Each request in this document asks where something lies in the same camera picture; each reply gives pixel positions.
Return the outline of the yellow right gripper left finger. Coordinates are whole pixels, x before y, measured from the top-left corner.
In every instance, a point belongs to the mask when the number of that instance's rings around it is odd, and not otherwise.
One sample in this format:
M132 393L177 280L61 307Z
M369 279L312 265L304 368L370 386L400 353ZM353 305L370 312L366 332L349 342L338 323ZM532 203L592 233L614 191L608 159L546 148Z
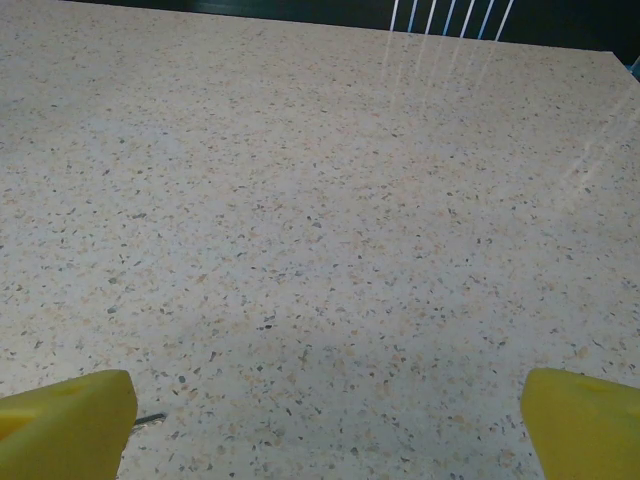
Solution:
M1 399L1 477L114 479L137 414L128 372L105 370Z

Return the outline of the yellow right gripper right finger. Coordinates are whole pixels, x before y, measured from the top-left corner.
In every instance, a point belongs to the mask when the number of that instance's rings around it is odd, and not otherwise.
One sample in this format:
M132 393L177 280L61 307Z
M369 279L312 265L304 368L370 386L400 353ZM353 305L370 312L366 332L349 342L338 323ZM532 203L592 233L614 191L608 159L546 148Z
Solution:
M532 370L521 413L547 479L637 479L639 390L551 368Z

